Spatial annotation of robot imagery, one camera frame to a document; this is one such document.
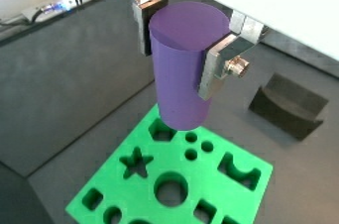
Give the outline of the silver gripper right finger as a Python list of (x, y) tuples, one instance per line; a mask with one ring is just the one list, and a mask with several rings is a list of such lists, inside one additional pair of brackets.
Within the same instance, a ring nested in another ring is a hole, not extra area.
[(229, 32), (206, 48), (197, 93), (209, 100), (228, 75), (242, 77), (249, 62), (241, 58), (264, 38), (268, 26), (238, 11), (232, 12)]

